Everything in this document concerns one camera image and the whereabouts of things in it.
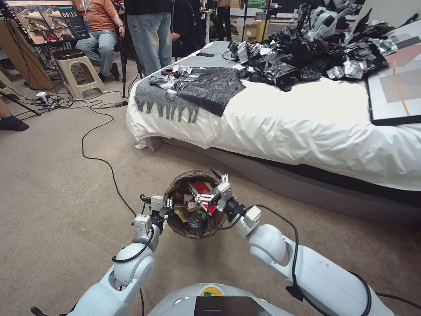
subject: red package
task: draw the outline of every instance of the red package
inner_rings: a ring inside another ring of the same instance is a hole
[[[192,189],[195,196],[198,194],[209,194],[209,192],[213,190],[213,188],[208,182],[203,182],[203,181],[197,181],[193,184],[190,184],[190,188]],[[204,210],[207,210],[207,205],[203,205],[202,203],[200,205],[202,205],[202,208]],[[212,216],[215,210],[216,210],[216,205],[211,205],[209,207],[209,215]]]

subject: white duvet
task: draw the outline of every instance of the white duvet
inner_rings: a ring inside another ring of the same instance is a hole
[[[140,112],[132,88],[127,126],[140,147],[145,138],[175,138],[202,148],[291,165],[306,164],[402,190],[421,190],[421,124],[374,126],[368,96],[358,83],[301,83],[285,93],[275,86],[243,81],[220,118],[199,110],[195,123],[160,118],[157,107]]]

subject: blue jeans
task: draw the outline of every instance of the blue jeans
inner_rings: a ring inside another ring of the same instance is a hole
[[[117,35],[114,31],[102,30],[89,32],[88,39],[80,39],[76,48],[82,50],[94,66],[101,67],[101,73],[108,77],[114,60],[114,46]]]
[[[171,15],[169,12],[127,15],[127,23],[145,75],[150,75],[171,64]]]

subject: beige plastic stool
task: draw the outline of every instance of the beige plastic stool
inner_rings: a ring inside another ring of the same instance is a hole
[[[10,80],[6,77],[4,73],[0,71],[0,82],[5,86],[0,88],[0,91],[4,94],[14,94],[19,99],[26,97]]]
[[[63,78],[63,83],[67,90],[77,100],[83,100],[83,92],[98,88],[102,93],[107,92],[104,84],[96,73],[89,58],[84,52],[78,49],[61,50],[53,53],[56,60],[57,69]],[[71,71],[74,64],[79,63],[85,72],[85,75],[75,77]],[[78,84],[82,80],[89,80],[88,83]]]

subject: monitor screen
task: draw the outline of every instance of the monitor screen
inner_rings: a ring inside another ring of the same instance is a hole
[[[194,316],[272,316],[249,296],[198,296]]]
[[[32,45],[89,38],[85,23],[70,0],[2,0]]]

